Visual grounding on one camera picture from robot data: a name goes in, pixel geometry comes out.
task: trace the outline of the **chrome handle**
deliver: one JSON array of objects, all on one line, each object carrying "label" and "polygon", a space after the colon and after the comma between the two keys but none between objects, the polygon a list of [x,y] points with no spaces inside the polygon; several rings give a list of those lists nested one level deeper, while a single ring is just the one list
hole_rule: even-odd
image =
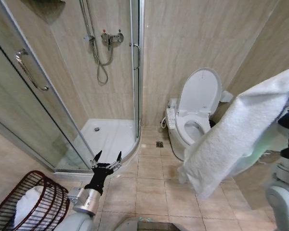
[{"label": "chrome handle", "polygon": [[136,43],[133,43],[133,46],[137,47],[137,49],[138,49],[138,67],[134,67],[134,70],[137,70],[139,68],[139,66],[140,66],[140,47]]},{"label": "chrome handle", "polygon": [[28,52],[24,48],[19,50],[15,55],[15,58],[16,58],[18,64],[20,65],[21,69],[28,76],[28,78],[30,79],[30,81],[34,85],[34,87],[36,87],[40,91],[47,91],[49,89],[47,86],[42,87],[42,88],[38,86],[37,82],[35,81],[35,79],[33,78],[33,76],[31,75],[31,73],[29,72],[28,68],[26,67],[26,65],[24,64],[24,62],[22,60],[23,55],[29,55]]}]

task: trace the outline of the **shower door frame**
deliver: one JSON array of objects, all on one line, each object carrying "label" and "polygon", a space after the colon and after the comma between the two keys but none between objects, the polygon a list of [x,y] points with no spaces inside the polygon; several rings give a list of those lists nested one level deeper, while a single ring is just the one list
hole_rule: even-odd
[{"label": "shower door frame", "polygon": [[[140,142],[140,134],[141,134],[141,127],[142,127],[142,91],[143,91],[143,48],[144,48],[144,10],[145,10],[145,0],[139,0],[139,46],[140,46],[140,68],[139,68],[139,81],[138,81],[138,101],[135,101],[135,97],[134,97],[134,104],[133,104],[133,108],[134,108],[134,113],[135,113],[135,107],[138,107],[138,118],[135,116],[134,121],[136,122],[136,119],[138,120],[138,132],[136,134],[135,132],[135,144],[134,147],[132,148],[131,152],[123,159],[123,161],[125,159],[128,159],[138,148],[139,142]],[[57,97],[58,101],[60,102],[62,109],[64,110],[64,112],[66,113],[68,119],[70,119],[70,121],[72,122],[73,126],[75,127],[76,131],[78,132],[78,134],[80,135],[80,137],[82,138],[82,140],[84,141],[85,145],[87,146],[87,148],[91,151],[88,143],[86,142],[86,140],[84,139],[82,133],[80,132],[80,130],[78,129],[73,117],[71,116],[70,112],[68,111],[67,107],[65,106],[64,102],[62,101],[60,95],[58,94],[56,88],[54,87],[54,85],[52,84],[50,78],[48,77],[48,75],[46,74],[46,71],[44,70],[42,64],[39,62],[37,55],[35,54],[34,50],[31,48],[28,40],[26,39],[25,35],[22,33],[21,28],[18,26],[16,20],[14,19],[12,13],[10,12],[8,6],[6,5],[6,3],[3,0],[0,0],[0,7],[3,9],[4,14],[6,15],[6,17],[8,17],[11,26],[16,30],[16,36],[18,36],[20,38],[20,40],[23,43],[23,47],[27,50],[30,51],[30,53],[32,54],[32,59],[36,62],[38,69],[40,71],[40,73],[43,75],[43,77],[45,78],[47,84],[49,84],[49,86],[52,88],[55,96]],[[25,153],[27,153],[29,156],[33,157],[35,160],[37,160],[39,163],[41,163],[43,166],[45,166],[47,169],[49,169],[52,172],[70,172],[70,173],[92,173],[91,170],[77,170],[77,169],[56,169],[55,167],[53,167],[48,161],[46,161],[40,154],[38,154],[35,150],[33,150],[32,148],[30,148],[24,141],[22,141],[19,137],[17,137],[12,131],[10,131],[7,127],[5,127],[2,123],[0,123],[0,134],[2,136],[4,136],[6,139],[8,139],[9,141],[11,141],[13,144],[15,144],[19,149],[21,149],[22,151],[24,151]]]}]

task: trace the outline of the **floor drain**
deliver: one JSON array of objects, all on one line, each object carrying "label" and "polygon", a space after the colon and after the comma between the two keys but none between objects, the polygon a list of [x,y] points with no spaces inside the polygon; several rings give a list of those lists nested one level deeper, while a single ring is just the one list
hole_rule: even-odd
[{"label": "floor drain", "polygon": [[164,147],[163,142],[161,142],[161,141],[156,141],[156,147],[157,147],[157,148],[163,148],[163,147]]}]

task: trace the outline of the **red wire basket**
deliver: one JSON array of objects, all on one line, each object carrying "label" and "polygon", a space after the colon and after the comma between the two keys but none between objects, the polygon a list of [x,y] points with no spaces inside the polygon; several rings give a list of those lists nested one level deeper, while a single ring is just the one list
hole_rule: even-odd
[{"label": "red wire basket", "polygon": [[[42,193],[30,213],[14,227],[17,202],[29,189],[42,186]],[[67,189],[42,172],[27,173],[0,204],[0,230],[53,230],[66,216],[69,199]]]}]

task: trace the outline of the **white toilet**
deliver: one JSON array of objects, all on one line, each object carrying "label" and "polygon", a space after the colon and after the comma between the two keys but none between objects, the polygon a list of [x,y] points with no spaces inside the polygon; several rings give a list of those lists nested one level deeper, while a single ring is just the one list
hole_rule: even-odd
[{"label": "white toilet", "polygon": [[221,98],[221,81],[214,70],[201,68],[185,82],[179,99],[170,99],[166,123],[174,154],[184,160],[184,150],[210,130],[209,116]]}]

